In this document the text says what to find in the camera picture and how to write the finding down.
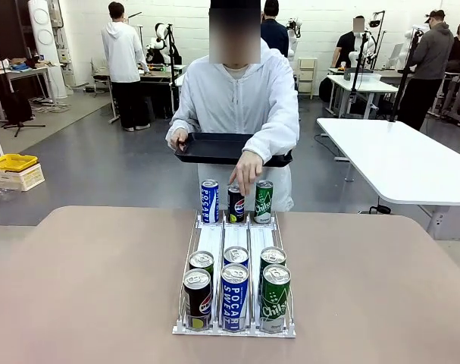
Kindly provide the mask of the person's right hand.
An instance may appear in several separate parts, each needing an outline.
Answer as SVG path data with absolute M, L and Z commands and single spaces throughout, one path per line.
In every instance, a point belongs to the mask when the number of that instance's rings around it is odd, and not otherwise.
M 173 150 L 183 151 L 186 147 L 188 132 L 184 128 L 177 128 L 171 135 L 169 145 Z

